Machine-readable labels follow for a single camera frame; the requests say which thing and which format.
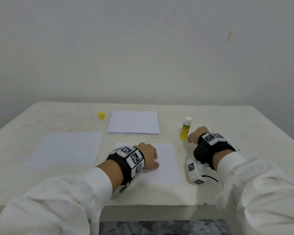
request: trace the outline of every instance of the yellow label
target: yellow label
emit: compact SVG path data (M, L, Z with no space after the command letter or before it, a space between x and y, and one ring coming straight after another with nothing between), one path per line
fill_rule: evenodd
M187 139L187 134L188 134L189 128L190 128L190 125L183 124L181 135L180 135L181 140L185 141Z

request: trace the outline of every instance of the stack of paper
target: stack of paper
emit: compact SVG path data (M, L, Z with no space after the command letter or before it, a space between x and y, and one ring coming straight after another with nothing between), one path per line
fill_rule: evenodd
M26 161L31 168L94 164L102 132L49 133Z
M115 148L122 146L134 146L135 143L117 142ZM141 174L137 175L134 180L147 184L166 184L178 185L181 183L179 167L171 143L152 143L157 150L159 168L153 171L141 170Z
M115 110L107 133L158 135L158 114L152 111Z

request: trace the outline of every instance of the black cable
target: black cable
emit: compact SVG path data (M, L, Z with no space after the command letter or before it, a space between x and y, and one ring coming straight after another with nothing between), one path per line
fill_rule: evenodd
M202 177L210 177L211 179L214 179L216 182L218 182L218 180L216 180L216 179L213 178L212 176L202 175Z

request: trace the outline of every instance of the white sleeve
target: white sleeve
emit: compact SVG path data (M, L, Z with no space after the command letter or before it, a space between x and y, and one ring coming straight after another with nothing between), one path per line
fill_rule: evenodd
M238 153L218 165L216 206L234 234L294 235L294 182L275 164Z
M0 214L0 235L98 234L99 216L111 195L111 181L99 168L48 179L9 201Z

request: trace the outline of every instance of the hand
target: hand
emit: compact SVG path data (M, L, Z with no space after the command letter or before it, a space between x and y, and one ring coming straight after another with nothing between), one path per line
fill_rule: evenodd
M187 137L187 141L193 142L194 144L198 144L198 139L199 139L200 135L202 135L203 133L209 133L209 130L205 126L199 127L194 132L192 132Z
M133 146L142 151L145 157L145 165L144 169L157 169L159 167L159 163L155 161L158 158L157 150L151 144L145 144L141 142L140 144Z

